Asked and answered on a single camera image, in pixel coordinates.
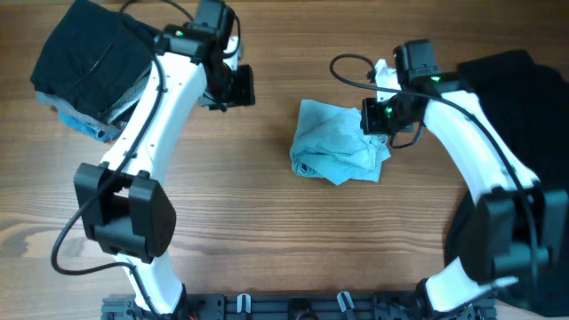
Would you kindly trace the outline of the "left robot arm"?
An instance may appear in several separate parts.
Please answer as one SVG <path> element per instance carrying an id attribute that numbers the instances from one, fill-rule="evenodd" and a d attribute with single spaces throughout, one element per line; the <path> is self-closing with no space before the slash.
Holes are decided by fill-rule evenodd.
<path id="1" fill-rule="evenodd" d="M 124 306 L 128 316 L 192 318 L 168 253 L 176 212 L 164 176 L 194 105 L 226 111 L 254 104 L 252 68 L 240 64 L 242 55 L 235 12 L 222 1 L 199 2 L 192 21 L 157 36 L 148 83 L 119 140 L 99 164 L 77 169 L 73 219 L 125 270 L 135 291 Z"/>

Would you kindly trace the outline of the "light blue t-shirt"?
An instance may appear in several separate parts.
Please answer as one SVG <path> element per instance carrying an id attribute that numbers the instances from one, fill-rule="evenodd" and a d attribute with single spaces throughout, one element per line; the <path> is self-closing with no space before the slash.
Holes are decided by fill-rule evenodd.
<path id="1" fill-rule="evenodd" d="M 300 104 L 290 149 L 293 172 L 301 177 L 377 182 L 382 163 L 390 158 L 386 135 L 365 135 L 361 111 L 316 100 Z"/>

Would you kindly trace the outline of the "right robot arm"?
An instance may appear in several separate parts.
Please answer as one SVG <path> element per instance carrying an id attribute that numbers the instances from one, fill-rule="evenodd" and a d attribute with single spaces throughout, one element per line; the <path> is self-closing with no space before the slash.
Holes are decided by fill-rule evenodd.
<path id="1" fill-rule="evenodd" d="M 494 297 L 547 317 L 568 313 L 568 84 L 526 51 L 437 65 L 427 39 L 375 62 L 362 129 L 429 131 L 468 192 L 445 239 L 445 266 L 411 299 L 422 319 Z"/>

